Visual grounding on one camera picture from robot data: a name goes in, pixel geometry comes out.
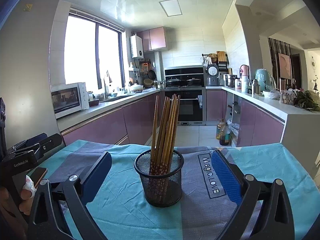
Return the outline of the person's left hand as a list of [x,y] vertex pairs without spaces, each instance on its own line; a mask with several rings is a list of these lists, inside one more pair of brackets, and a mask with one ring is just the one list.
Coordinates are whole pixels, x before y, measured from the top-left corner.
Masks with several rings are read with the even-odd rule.
[[[33,199],[36,193],[34,182],[31,178],[26,175],[25,184],[20,192],[20,197],[22,202],[19,205],[19,210],[24,213],[26,216],[30,215],[31,207],[33,204]],[[9,201],[9,192],[6,188],[1,187],[1,206],[8,212],[10,212]]]

